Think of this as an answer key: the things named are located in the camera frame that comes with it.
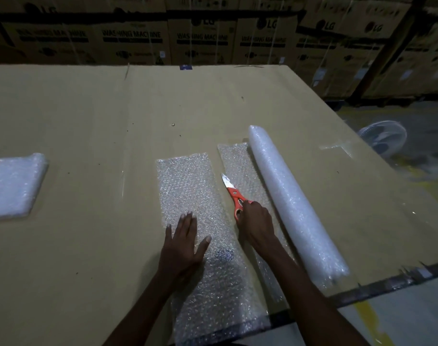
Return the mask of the large brown cardboard sheet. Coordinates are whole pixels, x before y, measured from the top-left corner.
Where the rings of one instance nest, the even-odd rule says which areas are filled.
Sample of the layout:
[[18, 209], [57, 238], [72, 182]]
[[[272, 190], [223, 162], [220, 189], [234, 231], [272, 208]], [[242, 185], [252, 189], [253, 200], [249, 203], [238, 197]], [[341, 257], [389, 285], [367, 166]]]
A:
[[[350, 268], [326, 295], [438, 263], [438, 203], [286, 66], [0, 65], [0, 158], [44, 154], [29, 216], [0, 221], [0, 346], [100, 346], [157, 270], [157, 161], [266, 130]], [[319, 146], [350, 141], [351, 159]]]

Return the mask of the brown metal rack post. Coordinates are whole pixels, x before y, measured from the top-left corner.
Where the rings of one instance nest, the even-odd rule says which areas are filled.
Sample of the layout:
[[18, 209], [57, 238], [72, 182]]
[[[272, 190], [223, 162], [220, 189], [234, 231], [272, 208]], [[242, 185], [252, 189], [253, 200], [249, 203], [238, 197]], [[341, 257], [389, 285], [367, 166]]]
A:
[[358, 106], [359, 101], [371, 86], [374, 79], [380, 75], [384, 68], [387, 67], [388, 62], [392, 59], [395, 53], [401, 50], [401, 46], [404, 45], [406, 41], [410, 41], [409, 36], [412, 33], [413, 24], [422, 12], [427, 1], [428, 0], [412, 0], [412, 4], [407, 13], [404, 15], [391, 37], [378, 54], [378, 57], [372, 63], [368, 72], [360, 81], [351, 96], [345, 100], [347, 104]]

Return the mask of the clear tape piece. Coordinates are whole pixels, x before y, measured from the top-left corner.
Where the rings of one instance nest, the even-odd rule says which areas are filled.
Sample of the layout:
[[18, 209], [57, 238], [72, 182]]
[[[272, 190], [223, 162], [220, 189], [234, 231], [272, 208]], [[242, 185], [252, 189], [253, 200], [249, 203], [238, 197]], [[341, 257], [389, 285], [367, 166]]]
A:
[[352, 149], [352, 143], [350, 141], [341, 141], [337, 142], [331, 145], [322, 145], [319, 146], [320, 150], [341, 150], [343, 151], [347, 156], [349, 156], [351, 159], [353, 159], [354, 152]]

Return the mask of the person's left forearm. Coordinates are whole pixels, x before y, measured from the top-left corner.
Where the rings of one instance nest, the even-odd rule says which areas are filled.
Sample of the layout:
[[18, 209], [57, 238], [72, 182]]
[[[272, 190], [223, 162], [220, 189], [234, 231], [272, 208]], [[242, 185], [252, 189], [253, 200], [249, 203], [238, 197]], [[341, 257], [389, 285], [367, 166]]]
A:
[[191, 271], [178, 275], [157, 271], [134, 306], [107, 337], [102, 346], [145, 346], [164, 305]]

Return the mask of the white pedestal fan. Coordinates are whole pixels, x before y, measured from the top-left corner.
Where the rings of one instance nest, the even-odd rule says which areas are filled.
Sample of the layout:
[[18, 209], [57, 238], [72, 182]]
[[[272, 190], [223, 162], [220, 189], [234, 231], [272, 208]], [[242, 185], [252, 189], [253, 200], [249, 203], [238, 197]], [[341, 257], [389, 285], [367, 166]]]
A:
[[393, 120], [375, 122], [360, 129], [357, 134], [383, 158], [399, 153], [408, 137], [406, 128]]

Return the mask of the stack of cardboard appliance boxes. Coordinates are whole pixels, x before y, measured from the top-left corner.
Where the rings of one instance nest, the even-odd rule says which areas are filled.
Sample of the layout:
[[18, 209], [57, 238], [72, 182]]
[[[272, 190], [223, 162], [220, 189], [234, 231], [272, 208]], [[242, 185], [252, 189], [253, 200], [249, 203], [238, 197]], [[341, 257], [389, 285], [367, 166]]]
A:
[[[0, 0], [0, 13], [299, 11], [297, 17], [214, 21], [0, 22], [0, 63], [286, 65], [320, 98], [347, 99], [412, 0]], [[438, 96], [438, 0], [361, 99]]]

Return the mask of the person's left hand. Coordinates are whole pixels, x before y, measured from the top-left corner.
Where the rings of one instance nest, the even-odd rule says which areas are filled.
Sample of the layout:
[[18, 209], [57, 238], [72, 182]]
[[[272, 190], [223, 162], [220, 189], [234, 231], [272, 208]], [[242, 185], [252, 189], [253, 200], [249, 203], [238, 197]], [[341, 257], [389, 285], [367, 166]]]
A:
[[170, 285], [175, 285], [178, 282], [191, 276], [201, 264], [194, 262], [194, 254], [198, 248], [197, 240], [197, 218], [193, 215], [192, 224], [190, 227], [190, 237], [192, 238], [192, 246], [188, 247], [183, 242], [183, 220], [186, 214], [182, 214], [178, 220], [177, 226], [172, 231], [174, 241], [172, 250], [166, 250], [166, 235], [164, 245], [161, 250], [161, 256], [158, 264], [157, 273]]

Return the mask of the bubble wrap roll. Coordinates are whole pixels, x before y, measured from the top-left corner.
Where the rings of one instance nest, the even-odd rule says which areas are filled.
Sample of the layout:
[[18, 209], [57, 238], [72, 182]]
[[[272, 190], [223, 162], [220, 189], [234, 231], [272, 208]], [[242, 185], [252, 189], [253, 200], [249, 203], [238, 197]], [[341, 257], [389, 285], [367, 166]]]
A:
[[268, 208], [284, 249], [296, 252], [318, 288], [350, 275], [350, 269], [268, 133], [248, 129], [249, 141], [217, 146], [225, 175], [241, 194]]

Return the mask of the folded bubble wrap stack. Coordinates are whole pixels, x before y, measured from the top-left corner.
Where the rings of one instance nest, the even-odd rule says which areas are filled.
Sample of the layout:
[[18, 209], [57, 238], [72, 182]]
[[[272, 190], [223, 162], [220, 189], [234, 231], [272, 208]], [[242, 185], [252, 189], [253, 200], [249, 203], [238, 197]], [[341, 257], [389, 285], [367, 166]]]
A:
[[48, 167], [42, 153], [0, 158], [0, 221], [28, 216]]

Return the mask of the person's right forearm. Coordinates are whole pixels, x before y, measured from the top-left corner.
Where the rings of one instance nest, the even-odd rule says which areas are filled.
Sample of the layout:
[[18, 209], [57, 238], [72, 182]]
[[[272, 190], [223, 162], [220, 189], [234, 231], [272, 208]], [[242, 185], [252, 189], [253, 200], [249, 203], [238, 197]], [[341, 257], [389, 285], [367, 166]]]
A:
[[277, 238], [250, 239], [250, 243], [276, 277], [306, 346], [370, 346], [291, 259]]

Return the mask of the orange handled scissors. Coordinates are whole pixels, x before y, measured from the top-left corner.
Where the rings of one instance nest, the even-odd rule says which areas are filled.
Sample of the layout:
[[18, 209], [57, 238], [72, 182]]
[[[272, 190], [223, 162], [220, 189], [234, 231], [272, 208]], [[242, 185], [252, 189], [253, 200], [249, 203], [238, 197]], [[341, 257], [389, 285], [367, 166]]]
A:
[[244, 203], [252, 203], [252, 201], [245, 198], [241, 192], [232, 184], [232, 182], [229, 180], [229, 178], [225, 174], [221, 174], [222, 181], [232, 198], [234, 202], [234, 219], [236, 222], [239, 222], [239, 216], [241, 212], [243, 211], [243, 204]]

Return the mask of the dark metal rack beam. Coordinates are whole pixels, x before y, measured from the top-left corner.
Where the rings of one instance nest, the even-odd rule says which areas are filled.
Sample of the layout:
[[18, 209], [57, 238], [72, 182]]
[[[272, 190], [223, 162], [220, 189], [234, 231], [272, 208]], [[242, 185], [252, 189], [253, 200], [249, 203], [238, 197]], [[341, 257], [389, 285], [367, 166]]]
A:
[[301, 21], [307, 14], [299, 11], [167, 11], [167, 12], [91, 12], [91, 13], [0, 13], [0, 22], [28, 24], [98, 24], [112, 22], [158, 22], [174, 19], [211, 19], [214, 21], [236, 21], [238, 19], [297, 17]]

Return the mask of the person's right hand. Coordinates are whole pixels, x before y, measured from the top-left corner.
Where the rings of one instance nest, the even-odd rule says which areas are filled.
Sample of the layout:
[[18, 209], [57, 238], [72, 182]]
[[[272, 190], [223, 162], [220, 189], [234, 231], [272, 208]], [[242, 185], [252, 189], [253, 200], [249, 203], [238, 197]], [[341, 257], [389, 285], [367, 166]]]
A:
[[251, 232], [241, 232], [251, 244], [251, 246], [259, 253], [266, 254], [270, 251], [270, 247], [277, 240], [275, 235], [273, 221], [268, 209], [257, 203], [256, 227]]

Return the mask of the cut bubble wrap sheet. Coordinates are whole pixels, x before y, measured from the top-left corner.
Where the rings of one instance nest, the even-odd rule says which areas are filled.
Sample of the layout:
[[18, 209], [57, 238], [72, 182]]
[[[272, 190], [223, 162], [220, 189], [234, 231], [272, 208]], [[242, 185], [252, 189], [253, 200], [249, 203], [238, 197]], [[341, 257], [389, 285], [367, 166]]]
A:
[[181, 214], [197, 218], [197, 246], [211, 243], [193, 277], [172, 297], [176, 346], [207, 346], [262, 331], [268, 312], [256, 291], [247, 258], [222, 203], [206, 153], [158, 160], [163, 223]]

